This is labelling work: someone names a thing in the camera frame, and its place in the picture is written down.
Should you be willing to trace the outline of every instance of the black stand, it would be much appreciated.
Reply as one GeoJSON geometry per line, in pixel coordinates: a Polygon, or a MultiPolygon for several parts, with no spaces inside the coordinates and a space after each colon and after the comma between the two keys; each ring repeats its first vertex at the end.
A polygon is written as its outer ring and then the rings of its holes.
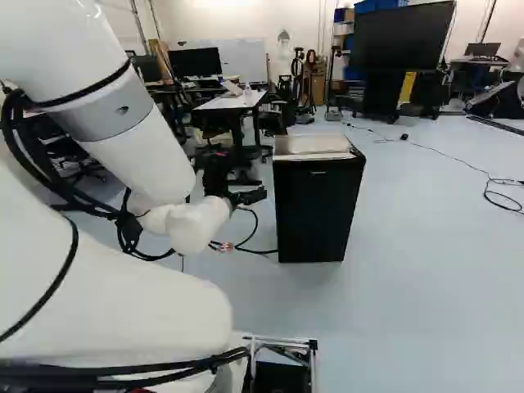
{"type": "Polygon", "coordinates": [[[396,108],[404,77],[405,72],[402,71],[368,73],[362,107],[353,110],[353,117],[358,111],[370,119],[395,123],[399,119],[396,108]]]}

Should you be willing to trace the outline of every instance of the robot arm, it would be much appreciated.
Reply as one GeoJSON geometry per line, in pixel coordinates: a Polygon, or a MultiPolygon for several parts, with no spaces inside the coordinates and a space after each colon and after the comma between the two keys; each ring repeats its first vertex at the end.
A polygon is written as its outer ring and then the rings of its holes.
{"type": "MultiPolygon", "coordinates": [[[[208,180],[202,200],[184,203],[193,169],[93,0],[4,1],[0,53],[0,77],[132,189],[129,209],[178,252],[206,246],[233,206],[249,201],[208,180]]],[[[105,247],[73,224],[71,236],[71,224],[2,162],[0,180],[0,366],[115,367],[228,348],[231,305],[216,286],[105,247]]],[[[189,383],[202,378],[204,391],[210,371],[189,383]]]]}
{"type": "Polygon", "coordinates": [[[232,204],[215,195],[185,203],[196,181],[193,168],[100,6],[93,0],[9,2],[0,25],[9,26],[9,34],[0,34],[6,55],[0,77],[23,88],[133,190],[130,211],[148,211],[140,219],[146,230],[169,235],[183,255],[206,247],[232,204]]]}

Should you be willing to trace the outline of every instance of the white table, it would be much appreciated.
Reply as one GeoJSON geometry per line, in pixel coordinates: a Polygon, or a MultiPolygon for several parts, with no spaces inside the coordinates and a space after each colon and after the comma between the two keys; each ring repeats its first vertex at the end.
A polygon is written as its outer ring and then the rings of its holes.
{"type": "MultiPolygon", "coordinates": [[[[239,97],[216,97],[192,110],[193,113],[196,112],[203,117],[223,116],[224,118],[229,119],[234,142],[234,160],[240,166],[247,162],[244,151],[245,149],[242,146],[242,115],[248,111],[252,111],[253,128],[255,129],[255,145],[258,148],[262,148],[260,145],[260,131],[258,125],[258,107],[266,93],[266,91],[253,90],[251,94],[242,94],[239,97]]],[[[237,178],[229,181],[229,184],[259,186],[262,182],[258,179],[249,178],[247,172],[244,169],[240,169],[237,178]]]]}
{"type": "Polygon", "coordinates": [[[250,110],[257,107],[262,98],[264,98],[266,91],[253,90],[250,95],[242,94],[239,97],[215,97],[200,106],[194,108],[194,111],[209,111],[209,110],[250,110]]]}

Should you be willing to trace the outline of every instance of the black cable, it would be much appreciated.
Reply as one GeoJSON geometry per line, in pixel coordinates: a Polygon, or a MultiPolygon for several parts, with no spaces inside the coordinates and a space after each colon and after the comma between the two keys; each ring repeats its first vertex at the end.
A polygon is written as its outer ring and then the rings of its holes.
{"type": "MultiPolygon", "coordinates": [[[[92,206],[85,205],[79,202],[76,198],[71,196],[71,192],[66,192],[63,184],[59,185],[51,181],[45,176],[40,169],[37,169],[35,165],[26,157],[25,153],[20,149],[18,142],[16,141],[13,126],[13,117],[16,121],[16,127],[23,127],[23,100],[25,99],[25,93],[21,89],[15,89],[12,93],[8,94],[6,100],[2,105],[2,117],[0,119],[2,123],[2,133],[6,141],[7,147],[18,163],[24,168],[33,178],[35,178],[44,187],[49,189],[51,192],[57,194],[62,199],[68,202],[68,204],[75,210],[82,210],[88,214],[96,215],[98,217],[106,217],[106,212],[100,212],[94,209],[92,206]]],[[[79,192],[79,196],[85,200],[91,199],[91,202],[95,201],[87,194],[79,192]]],[[[108,212],[114,213],[117,210],[110,206],[103,205],[98,202],[99,206],[106,209],[108,212]]]]}
{"type": "Polygon", "coordinates": [[[122,251],[125,254],[129,254],[131,256],[134,256],[135,258],[139,258],[140,260],[147,260],[150,262],[162,260],[164,258],[167,258],[168,256],[173,255],[176,252],[173,248],[168,249],[165,253],[160,254],[160,255],[148,255],[148,254],[145,254],[139,251],[137,247],[138,247],[138,241],[139,241],[140,234],[138,234],[136,240],[126,241],[125,236],[124,236],[125,225],[128,224],[130,220],[136,221],[137,218],[143,217],[144,215],[146,215],[149,212],[148,210],[139,216],[135,216],[131,214],[127,209],[128,200],[130,196],[131,196],[131,189],[129,187],[126,187],[124,191],[124,197],[122,198],[122,206],[120,208],[119,217],[115,222],[116,237],[117,237],[118,243],[122,251]]]}
{"type": "Polygon", "coordinates": [[[27,322],[29,322],[46,305],[46,303],[49,301],[49,299],[51,299],[51,297],[55,294],[56,290],[64,281],[64,278],[66,277],[67,272],[69,271],[69,268],[73,263],[73,259],[75,258],[76,251],[78,250],[79,246],[79,230],[73,221],[71,221],[70,219],[67,220],[69,221],[73,230],[73,238],[71,240],[71,246],[69,252],[67,253],[67,257],[65,258],[64,264],[58,272],[58,275],[53,279],[49,288],[43,293],[43,295],[38,299],[38,301],[24,314],[24,316],[22,316],[22,318],[18,320],[18,322],[16,322],[14,325],[8,328],[0,336],[0,343],[7,340],[13,334],[22,329],[27,324],[27,322]]]}
{"type": "Polygon", "coordinates": [[[89,196],[85,192],[67,183],[63,179],[52,162],[47,156],[47,152],[43,148],[40,141],[33,138],[29,130],[25,127],[23,106],[29,102],[25,92],[21,89],[16,89],[7,95],[6,100],[2,106],[2,132],[6,144],[12,155],[20,163],[20,165],[31,174],[38,182],[51,192],[57,194],[64,199],[67,204],[52,206],[55,210],[72,211],[80,210],[95,217],[101,217],[110,221],[114,220],[116,225],[117,239],[122,251],[142,260],[156,261],[173,255],[173,249],[167,250],[161,255],[148,255],[137,250],[138,239],[135,242],[128,242],[123,234],[125,225],[134,217],[127,211],[127,200],[131,191],[127,188],[124,194],[123,206],[117,210],[113,206],[109,206],[97,199],[89,196]],[[29,158],[22,151],[18,141],[15,137],[15,128],[20,139],[21,146],[27,151],[29,158]]]}
{"type": "Polygon", "coordinates": [[[124,366],[116,368],[58,368],[53,366],[7,366],[5,370],[9,373],[0,374],[0,382],[12,386],[24,386],[28,388],[47,389],[89,389],[89,390],[117,390],[138,389],[143,387],[160,385],[166,382],[176,381],[191,375],[211,370],[216,372],[217,368],[229,364],[235,360],[249,356],[250,351],[246,347],[238,347],[221,355],[210,356],[206,359],[193,360],[189,362],[177,362],[171,364],[143,364],[140,366],[124,366]],[[133,373],[149,373],[153,371],[170,371],[185,368],[183,371],[170,373],[160,377],[149,377],[136,380],[79,380],[79,377],[103,377],[116,376],[133,373]]]}
{"type": "Polygon", "coordinates": [[[184,368],[209,368],[217,362],[230,359],[232,356],[246,353],[246,347],[239,346],[227,350],[220,355],[210,356],[198,360],[185,360],[180,362],[138,364],[134,366],[116,366],[116,367],[60,367],[49,365],[34,366],[31,364],[10,364],[7,366],[0,365],[0,377],[7,374],[22,377],[110,377],[115,375],[130,375],[139,373],[155,373],[161,371],[173,371],[184,368]]]}
{"type": "Polygon", "coordinates": [[[377,131],[374,131],[372,129],[368,129],[368,128],[365,128],[365,127],[356,127],[356,126],[352,125],[351,123],[348,123],[347,125],[349,127],[351,127],[351,128],[354,128],[354,129],[365,129],[366,131],[369,131],[370,133],[375,133],[376,135],[378,135],[379,137],[382,138],[382,139],[379,139],[377,141],[373,141],[375,143],[408,142],[409,144],[411,144],[413,146],[433,151],[435,153],[440,154],[441,156],[443,156],[445,158],[448,158],[450,160],[455,160],[455,161],[457,161],[457,162],[459,162],[459,163],[461,163],[463,165],[466,165],[468,168],[473,169],[476,172],[480,172],[482,174],[485,174],[488,177],[488,179],[486,180],[486,185],[484,186],[484,191],[482,192],[482,196],[484,197],[484,199],[486,199],[490,204],[495,205],[495,206],[497,206],[497,207],[499,207],[501,209],[512,211],[512,212],[518,213],[520,215],[524,215],[524,206],[522,205],[521,202],[511,198],[510,196],[507,196],[507,195],[503,194],[502,192],[496,192],[496,191],[492,191],[492,190],[489,189],[491,183],[495,183],[495,184],[498,184],[500,186],[524,187],[524,182],[521,183],[519,181],[513,180],[512,178],[492,178],[490,173],[487,170],[484,170],[484,169],[481,169],[481,168],[477,168],[475,165],[471,165],[468,162],[466,162],[465,160],[461,160],[461,159],[459,159],[457,157],[453,157],[453,156],[450,156],[448,154],[445,154],[444,152],[442,152],[442,151],[440,151],[438,149],[435,149],[434,147],[421,145],[419,143],[415,143],[415,142],[411,142],[411,141],[399,141],[397,139],[389,139],[389,138],[386,138],[384,135],[382,135],[382,134],[380,134],[377,131]],[[514,207],[503,205],[502,203],[499,203],[499,202],[495,201],[491,196],[500,197],[503,200],[514,204],[514,207]]]}
{"type": "MultiPolygon", "coordinates": [[[[251,210],[251,209],[246,209],[244,207],[237,207],[238,210],[244,210],[244,211],[249,211],[250,213],[253,214],[253,217],[255,217],[255,227],[253,227],[253,230],[251,231],[251,233],[244,239],[242,240],[241,242],[237,243],[237,244],[233,244],[233,249],[234,250],[238,250],[238,251],[242,251],[242,252],[247,252],[247,253],[250,253],[250,254],[256,254],[256,255],[267,255],[267,254],[275,254],[278,252],[278,250],[267,250],[267,251],[258,251],[258,250],[250,250],[250,249],[247,249],[247,248],[244,248],[242,247],[244,244],[246,244],[248,241],[250,241],[253,236],[255,236],[255,233],[259,227],[259,217],[258,215],[255,213],[254,210],[251,210]]],[[[222,250],[220,247],[221,246],[224,246],[224,243],[222,242],[217,242],[216,240],[212,240],[210,242],[210,244],[208,245],[208,247],[213,250],[213,251],[230,251],[230,248],[225,248],[224,250],[222,250]]]]}

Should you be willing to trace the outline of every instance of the wall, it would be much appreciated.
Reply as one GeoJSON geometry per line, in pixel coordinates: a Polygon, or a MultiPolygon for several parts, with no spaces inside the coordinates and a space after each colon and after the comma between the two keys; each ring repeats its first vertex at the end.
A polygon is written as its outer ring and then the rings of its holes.
{"type": "Polygon", "coordinates": [[[154,0],[162,38],[175,47],[178,41],[230,38],[263,38],[271,59],[271,78],[289,73],[296,46],[306,50],[318,45],[319,11],[326,16],[324,54],[331,46],[332,15],[336,0],[154,0]],[[291,36],[287,56],[277,36],[285,29],[291,36]]]}
{"type": "MultiPolygon", "coordinates": [[[[129,0],[100,0],[98,2],[109,20],[111,28],[125,50],[145,54],[129,0]]],[[[146,39],[157,38],[151,8],[147,0],[136,0],[138,18],[146,39]]]]}
{"type": "Polygon", "coordinates": [[[511,60],[517,42],[524,37],[524,2],[522,0],[498,0],[485,42],[502,43],[499,56],[511,60]]]}
{"type": "MultiPolygon", "coordinates": [[[[410,5],[425,2],[436,2],[436,0],[409,0],[410,5]]],[[[489,3],[490,0],[457,0],[455,20],[445,51],[446,61],[463,56],[466,46],[477,41],[489,3]]]]}
{"type": "MultiPolygon", "coordinates": [[[[410,0],[421,4],[440,0],[410,0]]],[[[475,43],[492,0],[457,0],[457,15],[446,50],[446,60],[461,57],[469,43],[475,43]]],[[[511,59],[520,38],[524,37],[524,2],[498,0],[484,42],[502,43],[499,55],[511,59]]]]}

